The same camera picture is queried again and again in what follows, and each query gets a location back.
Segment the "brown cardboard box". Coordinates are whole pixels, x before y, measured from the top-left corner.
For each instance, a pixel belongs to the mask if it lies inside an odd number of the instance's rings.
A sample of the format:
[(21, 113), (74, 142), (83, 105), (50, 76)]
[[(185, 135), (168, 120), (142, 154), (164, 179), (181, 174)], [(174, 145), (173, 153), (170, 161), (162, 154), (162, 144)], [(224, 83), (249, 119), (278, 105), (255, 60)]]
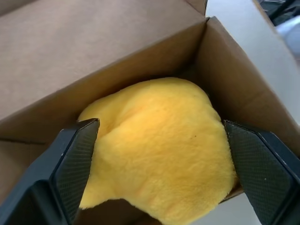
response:
[[(208, 0), (0, 0), (0, 206), (58, 133), (91, 103), (174, 77), (199, 86), (221, 118), (274, 133), (300, 158), (300, 71), (254, 0), (260, 21), (234, 25)], [(124, 199), (81, 209), (73, 225), (163, 225)]]

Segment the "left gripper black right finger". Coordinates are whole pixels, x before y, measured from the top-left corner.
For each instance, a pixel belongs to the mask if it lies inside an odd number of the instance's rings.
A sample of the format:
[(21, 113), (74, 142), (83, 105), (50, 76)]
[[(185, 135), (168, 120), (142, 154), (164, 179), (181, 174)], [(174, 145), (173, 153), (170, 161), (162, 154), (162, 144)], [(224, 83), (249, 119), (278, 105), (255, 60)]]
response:
[(274, 133), (224, 127), (240, 184), (262, 225), (300, 225), (300, 158)]

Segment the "yellow plush toy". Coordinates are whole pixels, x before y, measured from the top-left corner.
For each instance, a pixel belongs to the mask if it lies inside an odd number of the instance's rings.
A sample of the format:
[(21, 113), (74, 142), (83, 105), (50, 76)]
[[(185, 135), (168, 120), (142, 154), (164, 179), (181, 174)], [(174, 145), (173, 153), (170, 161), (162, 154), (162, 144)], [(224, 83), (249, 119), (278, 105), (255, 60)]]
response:
[(81, 209), (124, 199), (163, 225), (190, 225), (237, 183), (221, 118), (190, 81), (128, 86), (91, 103), (78, 119), (91, 118), (100, 127)]

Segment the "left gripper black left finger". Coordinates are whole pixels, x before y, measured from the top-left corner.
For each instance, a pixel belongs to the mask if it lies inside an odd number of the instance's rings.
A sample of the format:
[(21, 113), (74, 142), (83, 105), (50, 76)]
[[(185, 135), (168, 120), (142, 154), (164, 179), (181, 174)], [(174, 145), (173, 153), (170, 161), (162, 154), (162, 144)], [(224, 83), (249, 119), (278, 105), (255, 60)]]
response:
[(62, 129), (0, 206), (0, 225), (73, 225), (99, 126), (88, 119)]

